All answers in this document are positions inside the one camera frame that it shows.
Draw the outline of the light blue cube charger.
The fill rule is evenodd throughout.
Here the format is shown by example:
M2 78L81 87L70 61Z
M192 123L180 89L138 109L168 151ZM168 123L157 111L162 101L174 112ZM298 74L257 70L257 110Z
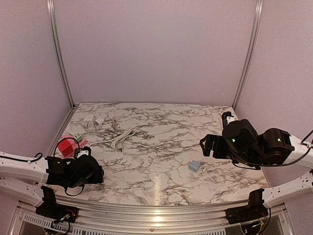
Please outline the light blue cube charger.
M192 160L191 163L188 165L188 168L193 172L197 172L200 166L201 166L200 162Z

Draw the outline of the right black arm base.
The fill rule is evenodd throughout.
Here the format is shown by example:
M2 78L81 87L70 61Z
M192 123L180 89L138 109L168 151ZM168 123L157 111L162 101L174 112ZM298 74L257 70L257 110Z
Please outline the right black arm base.
M257 189L249 193L248 203L245 206L233 207L225 210L229 224L243 223L264 216L268 216L268 209L264 206L264 189Z

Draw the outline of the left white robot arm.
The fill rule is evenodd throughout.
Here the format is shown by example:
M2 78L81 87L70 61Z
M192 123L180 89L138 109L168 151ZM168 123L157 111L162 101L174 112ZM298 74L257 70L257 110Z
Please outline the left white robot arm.
M0 154L0 190L35 207L44 202L44 191L59 186L67 196L70 188L84 190L86 185L104 181L104 170L90 153L84 151L78 158L62 159Z

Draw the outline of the light green cube charger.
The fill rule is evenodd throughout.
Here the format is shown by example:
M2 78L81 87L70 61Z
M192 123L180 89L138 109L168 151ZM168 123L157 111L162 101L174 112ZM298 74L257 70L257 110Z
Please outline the light green cube charger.
M78 141L78 142L81 142L82 139L83 139L83 137L82 137L82 135L81 135L80 133L77 133L77 134L73 135L73 138L74 138L76 141Z

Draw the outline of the pink triangular power strip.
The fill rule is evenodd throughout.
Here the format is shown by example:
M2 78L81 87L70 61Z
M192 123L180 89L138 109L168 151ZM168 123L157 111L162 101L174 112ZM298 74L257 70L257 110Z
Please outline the pink triangular power strip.
M71 143L71 145L72 145L72 147L73 147L74 150L75 150L76 148L78 148L77 142L76 142L76 140L73 138L73 136L71 136L71 135L63 135L63 136L62 136L62 139L64 139L64 138L67 138L67 141L69 141L69 142ZM85 145L86 145L86 140L85 140L85 138L83 138L82 141L79 142L79 146L80 146L80 148L83 148Z

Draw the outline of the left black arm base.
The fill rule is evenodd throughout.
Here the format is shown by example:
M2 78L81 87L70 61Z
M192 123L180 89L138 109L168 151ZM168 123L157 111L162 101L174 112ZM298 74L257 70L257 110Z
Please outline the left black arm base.
M36 207L36 214L56 221L75 222L79 211L77 207L57 203L54 190L49 187L41 186L41 190L43 191L43 202Z

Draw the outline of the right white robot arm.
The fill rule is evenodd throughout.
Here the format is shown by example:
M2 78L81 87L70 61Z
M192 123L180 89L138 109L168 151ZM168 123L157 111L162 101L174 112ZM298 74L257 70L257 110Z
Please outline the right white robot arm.
M300 165L309 169L299 178L282 185L258 189L249 194L242 215L253 219L261 206L271 208L285 199L313 190L313 143L299 139L289 132L270 128L258 134L247 119L227 123L222 135L206 135L200 140L203 155L215 159L229 159L248 169L275 168Z

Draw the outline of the red cube socket adapter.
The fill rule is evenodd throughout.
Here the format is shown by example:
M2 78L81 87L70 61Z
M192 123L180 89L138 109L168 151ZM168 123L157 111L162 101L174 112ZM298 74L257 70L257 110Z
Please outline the red cube socket adapter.
M58 149L64 158L71 158L74 154L74 149L71 143L67 141L67 138L64 138L60 141L58 144Z

